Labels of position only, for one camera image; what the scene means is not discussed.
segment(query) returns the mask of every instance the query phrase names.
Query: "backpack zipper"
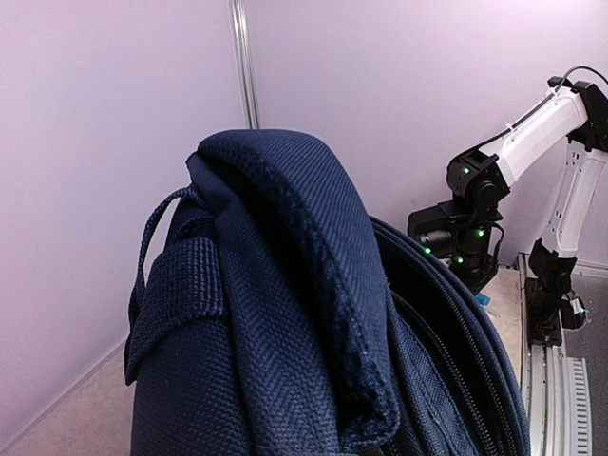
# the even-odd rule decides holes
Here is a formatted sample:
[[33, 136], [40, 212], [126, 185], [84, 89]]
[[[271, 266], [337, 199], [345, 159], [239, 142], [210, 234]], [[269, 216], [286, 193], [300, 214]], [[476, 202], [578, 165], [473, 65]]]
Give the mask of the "backpack zipper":
[[431, 271], [431, 269], [427, 263], [422, 261], [418, 256], [413, 256], [412, 254], [407, 253], [404, 250], [404, 248], [395, 241], [394, 238], [397, 237], [401, 242], [405, 242], [407, 244], [407, 246], [409, 247], [409, 245], [408, 245], [409, 241], [404, 235], [395, 234], [394, 232], [392, 232], [391, 230], [386, 228], [382, 223], [376, 223], [375, 231], [376, 231], [377, 236], [382, 236], [382, 238], [384, 238], [386, 241], [389, 242], [388, 244], [386, 244], [386, 246], [389, 247], [393, 251], [394, 254], [398, 255], [405, 261], [413, 261], [416, 264], [416, 266], [418, 266], [420, 269], [422, 269], [427, 274], [427, 277], [433, 282], [433, 284], [446, 297], [446, 302], [448, 303], [453, 314], [456, 316], [456, 319], [458, 320], [458, 323], [465, 334], [465, 339], [473, 351], [473, 356], [475, 357], [475, 361], [477, 362], [477, 365], [480, 367], [480, 369], [482, 371], [482, 376], [484, 378], [485, 384], [488, 387], [488, 390], [489, 390], [489, 393], [490, 393], [490, 396], [492, 399], [492, 406], [497, 413], [497, 417], [500, 422], [500, 428], [503, 431], [502, 434], [507, 443], [507, 448], [504, 448], [503, 443], [500, 442], [501, 439], [499, 439], [499, 442], [497, 442], [497, 444], [499, 445], [499, 454], [506, 454], [507, 456], [513, 456], [513, 455], [518, 454], [517, 446], [515, 444], [515, 440], [513, 437], [513, 429], [511, 428], [510, 423], [506, 417], [506, 413], [504, 412], [503, 403], [502, 403], [500, 397], [498, 396], [498, 393], [496, 392], [494, 382], [493, 382], [489, 372], [487, 371], [484, 359], [482, 358], [482, 356], [480, 354], [479, 347], [477, 346], [475, 339], [473, 338], [473, 336], [465, 322], [465, 319], [463, 318], [463, 316], [460, 312], [460, 309], [456, 306], [454, 299], [451, 297], [450, 293], [447, 291], [447, 288], [435, 276], [435, 274]]
[[447, 367], [452, 380], [457, 384], [458, 389], [463, 394], [466, 406], [473, 418], [475, 430], [479, 434], [485, 454], [488, 456], [499, 456], [499, 451], [490, 436], [490, 432], [484, 422], [484, 418], [479, 412], [479, 408], [472, 398], [470, 389], [468, 388], [465, 379], [456, 366], [456, 363], [449, 354], [443, 340], [437, 335], [437, 332], [430, 327], [428, 322], [418, 313], [418, 311], [416, 311], [403, 297], [401, 297], [399, 294], [393, 293], [393, 298], [395, 302], [398, 303], [409, 314], [409, 316], [413, 317], [417, 328], [423, 331], [431, 340], [434, 349], [441, 358], [443, 365]]
[[489, 372], [487, 371], [484, 359], [482, 358], [482, 356], [479, 352], [479, 348], [478, 348], [477, 344], [475, 343], [475, 339], [473, 338], [472, 334], [470, 333], [470, 330], [465, 322], [465, 319], [463, 318], [463, 316], [460, 312], [460, 309], [458, 309], [454, 299], [447, 292], [447, 289], [444, 286], [444, 284], [441, 283], [441, 281], [439, 281], [437, 279], [437, 277], [435, 277], [431, 273], [431, 270], [425, 263], [423, 263], [420, 259], [418, 259], [415, 256], [409, 256], [408, 259], [416, 262], [416, 264], [418, 266], [420, 266], [420, 268], [422, 268], [427, 273], [427, 276], [433, 281], [435, 286], [437, 286], [441, 290], [442, 294], [446, 297], [446, 301], [448, 302], [451, 310], [456, 315], [456, 318], [458, 319], [458, 323], [460, 324], [461, 329], [465, 333], [465, 338], [473, 351], [475, 360], [477, 361], [478, 366], [482, 370], [482, 374], [484, 376], [485, 383], [488, 386], [490, 396], [492, 397], [493, 406], [494, 406], [495, 410], [497, 411], [498, 418], [499, 418], [499, 421], [501, 424], [501, 429], [503, 430], [503, 434], [506, 439], [507, 450], [506, 450], [505, 454], [507, 454], [509, 456], [518, 454], [518, 451], [516, 449], [515, 442], [513, 439], [513, 435], [512, 435], [512, 429], [511, 429], [508, 419], [506, 418], [506, 413], [504, 412], [503, 403], [500, 400], [498, 393], [496, 392], [496, 388], [494, 387], [494, 382], [493, 382]]

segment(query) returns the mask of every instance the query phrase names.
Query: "backpack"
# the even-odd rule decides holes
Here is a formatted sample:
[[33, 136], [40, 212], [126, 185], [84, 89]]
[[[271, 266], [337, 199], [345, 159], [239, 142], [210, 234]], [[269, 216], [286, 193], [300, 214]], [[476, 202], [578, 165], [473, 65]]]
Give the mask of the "backpack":
[[368, 215], [327, 145], [225, 131], [187, 167], [145, 226], [129, 304], [132, 455], [530, 454], [485, 311]]

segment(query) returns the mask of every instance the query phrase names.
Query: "floor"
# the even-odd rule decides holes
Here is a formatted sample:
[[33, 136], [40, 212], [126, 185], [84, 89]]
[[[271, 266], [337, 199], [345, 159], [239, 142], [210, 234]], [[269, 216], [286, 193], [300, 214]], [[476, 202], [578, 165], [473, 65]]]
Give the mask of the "floor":
[[573, 288], [589, 311], [589, 323], [566, 332], [568, 356], [585, 358], [591, 398], [593, 454], [608, 454], [608, 279], [575, 275]]
[[496, 276], [484, 287], [482, 294], [490, 298], [485, 308], [501, 337], [513, 370], [521, 381], [522, 371], [522, 306], [520, 273], [500, 268]]
[[128, 456], [134, 390], [119, 351], [2, 456]]

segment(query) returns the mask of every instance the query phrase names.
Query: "backpack strap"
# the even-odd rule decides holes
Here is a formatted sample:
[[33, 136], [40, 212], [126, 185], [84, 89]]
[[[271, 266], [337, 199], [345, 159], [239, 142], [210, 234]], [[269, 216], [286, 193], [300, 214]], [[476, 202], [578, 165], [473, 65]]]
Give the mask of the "backpack strap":
[[[143, 265], [150, 242], [162, 215], [176, 199], [196, 204], [197, 215], [175, 217], [179, 226], [172, 226], [174, 242], [167, 243], [150, 270], [145, 283]], [[137, 377], [137, 365], [167, 332], [189, 319], [224, 313], [223, 292], [216, 245], [208, 237], [184, 239], [184, 233], [196, 222], [212, 222], [213, 218], [199, 190], [190, 185], [169, 195], [152, 213], [143, 231], [142, 246], [135, 286], [129, 302], [130, 335], [124, 348], [127, 384]]]

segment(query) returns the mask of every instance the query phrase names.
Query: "zipper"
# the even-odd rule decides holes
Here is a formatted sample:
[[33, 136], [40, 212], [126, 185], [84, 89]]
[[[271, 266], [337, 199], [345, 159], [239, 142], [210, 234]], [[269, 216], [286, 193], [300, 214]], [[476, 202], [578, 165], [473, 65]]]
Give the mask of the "zipper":
[[463, 394], [465, 403], [468, 407], [468, 411], [473, 417], [473, 421], [475, 422], [475, 429], [479, 433], [479, 437], [481, 440], [482, 447], [484, 448], [485, 453], [488, 456], [499, 456], [498, 449], [494, 444], [490, 436], [490, 432], [487, 428], [487, 425], [484, 422], [484, 418], [482, 414], [479, 412], [479, 408], [477, 404], [473, 400], [470, 389], [465, 382], [462, 374], [460, 373], [456, 363], [453, 358], [449, 354], [447, 350], [446, 344], [444, 341], [437, 335], [428, 322], [414, 309], [411, 304], [409, 304], [403, 297], [399, 294], [393, 293], [393, 298], [395, 301], [409, 314], [409, 316], [413, 317], [415, 323], [417, 323], [417, 327], [419, 330], [423, 331], [425, 335], [431, 340], [435, 350], [439, 354], [441, 361], [444, 366], [447, 367], [449, 374], [452, 380], [457, 384], [459, 391]]
[[471, 347], [471, 349], [473, 351], [473, 355], [475, 357], [477, 365], [482, 370], [482, 375], [484, 377], [485, 383], [488, 386], [494, 409], [497, 411], [501, 429], [503, 430], [503, 435], [504, 435], [504, 437], [506, 439], [506, 443], [507, 443], [507, 450], [503, 449], [501, 451], [501, 453], [507, 454], [509, 456], [517, 454], [517, 449], [516, 449], [515, 441], [513, 438], [513, 431], [509, 424], [508, 419], [506, 418], [506, 413], [504, 412], [503, 403], [500, 400], [498, 393], [496, 392], [494, 382], [492, 381], [492, 378], [489, 375], [487, 368], [485, 367], [485, 362], [480, 354], [479, 347], [475, 343], [475, 339], [473, 338], [472, 334], [470, 333], [470, 330], [469, 330], [468, 326], [466, 325], [465, 319], [463, 318], [463, 316], [460, 312], [460, 309], [458, 309], [458, 307], [456, 306], [454, 299], [447, 292], [447, 289], [444, 286], [444, 284], [437, 277], [435, 277], [435, 275], [432, 273], [431, 269], [428, 267], [428, 265], [426, 263], [421, 261], [417, 256], [407, 255], [406, 252], [404, 252], [403, 249], [399, 248], [398, 244], [393, 239], [391, 239], [389, 236], [387, 236], [386, 234], [384, 234], [384, 233], [378, 233], [378, 234], [381, 235], [383, 238], [385, 238], [389, 242], [390, 249], [396, 255], [400, 256], [401, 258], [405, 259], [406, 261], [413, 261], [414, 263], [416, 263], [416, 265], [419, 268], [421, 268], [425, 273], [427, 273], [427, 277], [430, 278], [430, 280], [433, 282], [433, 284], [442, 292], [442, 294], [446, 298], [446, 302], [448, 303], [450, 309], [453, 311], [454, 315], [456, 316], [461, 329], [465, 333], [466, 341], [468, 342], [469, 346]]

